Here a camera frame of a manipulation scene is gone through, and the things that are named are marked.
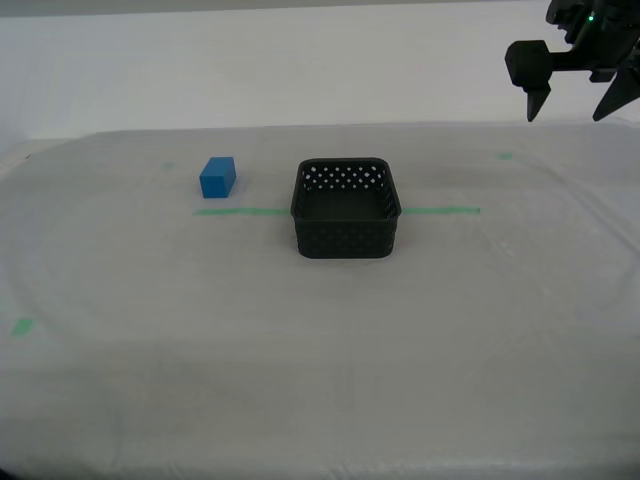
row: black basket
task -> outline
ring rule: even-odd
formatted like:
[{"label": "black basket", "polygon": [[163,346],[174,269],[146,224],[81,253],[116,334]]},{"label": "black basket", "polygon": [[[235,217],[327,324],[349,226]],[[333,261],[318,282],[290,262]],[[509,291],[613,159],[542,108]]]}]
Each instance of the black basket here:
[{"label": "black basket", "polygon": [[401,211],[384,160],[313,159],[298,168],[291,215],[305,257],[386,257]]}]

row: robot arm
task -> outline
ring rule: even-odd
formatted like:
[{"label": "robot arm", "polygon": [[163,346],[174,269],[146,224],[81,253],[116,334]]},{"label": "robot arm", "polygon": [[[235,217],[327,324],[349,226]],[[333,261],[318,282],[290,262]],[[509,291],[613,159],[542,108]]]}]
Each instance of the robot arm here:
[{"label": "robot arm", "polygon": [[547,22],[566,30],[571,50],[551,53],[543,40],[518,41],[505,57],[511,82],[527,93],[527,120],[551,92],[554,71],[590,70],[594,83],[615,76],[595,121],[640,97],[640,0],[552,0]]}]

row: green tape mark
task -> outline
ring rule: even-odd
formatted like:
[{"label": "green tape mark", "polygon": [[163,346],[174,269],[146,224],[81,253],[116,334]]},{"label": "green tape mark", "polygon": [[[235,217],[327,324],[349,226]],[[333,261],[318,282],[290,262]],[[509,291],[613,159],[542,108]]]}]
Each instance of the green tape mark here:
[{"label": "green tape mark", "polygon": [[24,337],[33,328],[35,321],[32,318],[19,318],[11,330],[11,336]]},{"label": "green tape mark", "polygon": [[[408,215],[479,215],[482,209],[479,207],[418,207],[405,208],[402,213]],[[193,212],[195,216],[220,216],[220,215],[255,215],[255,216],[273,216],[288,215],[289,210],[286,208],[255,208],[255,207],[239,207],[239,208],[203,208]]]},{"label": "green tape mark", "polygon": [[453,214],[466,214],[466,215],[479,215],[482,213],[482,209],[479,207],[419,207],[419,208],[404,208],[402,213],[408,215],[453,215]]},{"label": "green tape mark", "polygon": [[193,212],[197,216],[211,216],[211,215],[287,215],[289,209],[287,208],[253,208],[253,207],[240,207],[240,208],[203,208]]}]

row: white backdrop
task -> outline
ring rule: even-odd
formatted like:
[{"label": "white backdrop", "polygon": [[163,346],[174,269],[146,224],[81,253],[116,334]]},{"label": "white backdrop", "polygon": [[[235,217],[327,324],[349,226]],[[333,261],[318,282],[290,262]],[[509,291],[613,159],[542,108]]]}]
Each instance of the white backdrop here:
[{"label": "white backdrop", "polygon": [[0,155],[22,140],[10,127],[0,125]]},{"label": "white backdrop", "polygon": [[[547,1],[0,20],[0,125],[27,138],[129,129],[524,120],[507,46]],[[540,120],[590,118],[606,86],[558,74]]]}]

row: blue block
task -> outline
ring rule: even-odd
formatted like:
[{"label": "blue block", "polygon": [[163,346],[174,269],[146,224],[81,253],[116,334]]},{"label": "blue block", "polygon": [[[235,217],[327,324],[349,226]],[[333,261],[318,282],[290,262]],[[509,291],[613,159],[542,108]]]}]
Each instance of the blue block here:
[{"label": "blue block", "polygon": [[235,181],[236,167],[233,164],[233,157],[211,157],[200,174],[202,196],[227,198]]}]

